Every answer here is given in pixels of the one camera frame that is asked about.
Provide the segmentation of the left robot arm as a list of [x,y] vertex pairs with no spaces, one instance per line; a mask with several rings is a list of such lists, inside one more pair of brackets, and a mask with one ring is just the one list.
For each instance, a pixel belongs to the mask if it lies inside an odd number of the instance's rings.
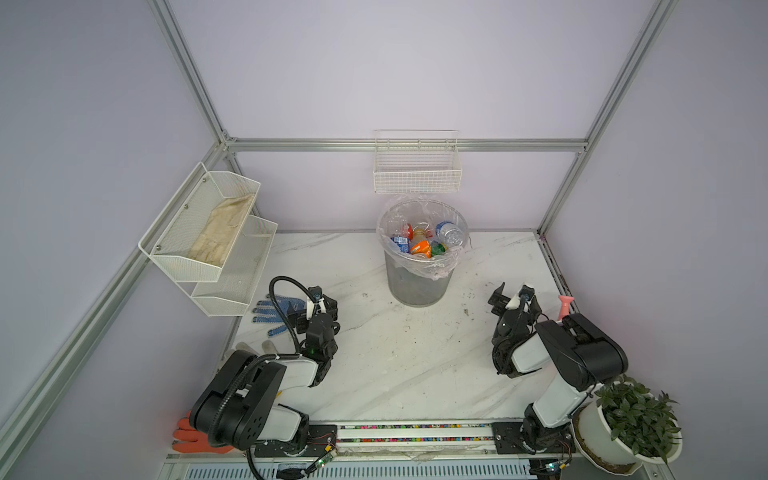
[[211,447],[288,455],[307,448],[309,416],[281,404],[278,396],[325,379],[338,351],[338,302],[324,295],[302,309],[290,305],[285,314],[294,332],[305,336],[299,351],[234,351],[192,407],[189,424]]

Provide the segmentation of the capless blue label bottle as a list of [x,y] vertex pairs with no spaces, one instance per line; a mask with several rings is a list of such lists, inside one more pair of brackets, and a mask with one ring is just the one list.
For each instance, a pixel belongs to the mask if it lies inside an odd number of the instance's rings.
[[393,235],[391,237],[392,242],[401,253],[410,253],[410,239],[402,234]]

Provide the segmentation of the white-cap blue label bottle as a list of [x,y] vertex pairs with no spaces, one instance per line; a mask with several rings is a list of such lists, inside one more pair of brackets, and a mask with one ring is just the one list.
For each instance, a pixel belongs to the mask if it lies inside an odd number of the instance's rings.
[[435,232],[438,241],[448,249],[461,248],[466,243],[465,232],[453,222],[438,223]]

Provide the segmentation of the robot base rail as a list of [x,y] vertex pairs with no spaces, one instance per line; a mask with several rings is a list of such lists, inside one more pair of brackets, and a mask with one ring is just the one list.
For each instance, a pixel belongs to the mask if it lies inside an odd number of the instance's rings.
[[259,440],[253,449],[259,458],[314,458],[329,447],[346,455],[456,451],[532,456],[523,446],[521,427],[520,419],[311,422],[302,449],[275,440]]

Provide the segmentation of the red label purple-cap bottle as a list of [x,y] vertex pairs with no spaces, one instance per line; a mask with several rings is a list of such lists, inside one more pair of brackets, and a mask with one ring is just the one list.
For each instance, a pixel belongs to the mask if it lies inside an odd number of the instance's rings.
[[413,227],[409,223],[405,223],[400,228],[400,234],[402,237],[406,238],[408,241],[411,241],[414,235]]

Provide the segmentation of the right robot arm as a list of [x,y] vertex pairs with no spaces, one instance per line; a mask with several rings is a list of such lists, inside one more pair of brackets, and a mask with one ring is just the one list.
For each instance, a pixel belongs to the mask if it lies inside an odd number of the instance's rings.
[[527,284],[512,296],[497,287],[488,299],[497,323],[491,338],[496,373],[511,379],[552,365],[556,374],[544,393],[530,403],[518,445],[541,453],[562,435],[574,414],[598,388],[626,373],[626,353],[609,335],[580,313],[561,306],[556,320],[544,312],[535,289]]

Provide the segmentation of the yellow-cap clear bottle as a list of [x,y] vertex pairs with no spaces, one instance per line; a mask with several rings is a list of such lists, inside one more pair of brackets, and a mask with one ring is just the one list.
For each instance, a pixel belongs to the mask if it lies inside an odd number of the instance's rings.
[[412,235],[409,240],[409,252],[411,255],[423,255],[426,258],[432,256],[433,231],[427,222],[420,222],[412,227]]

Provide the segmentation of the green plastic bottle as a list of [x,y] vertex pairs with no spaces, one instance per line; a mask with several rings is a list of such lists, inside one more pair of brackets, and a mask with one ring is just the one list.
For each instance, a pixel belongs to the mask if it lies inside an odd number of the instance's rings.
[[430,247],[432,256],[441,256],[447,252],[447,247],[437,241],[431,242]]

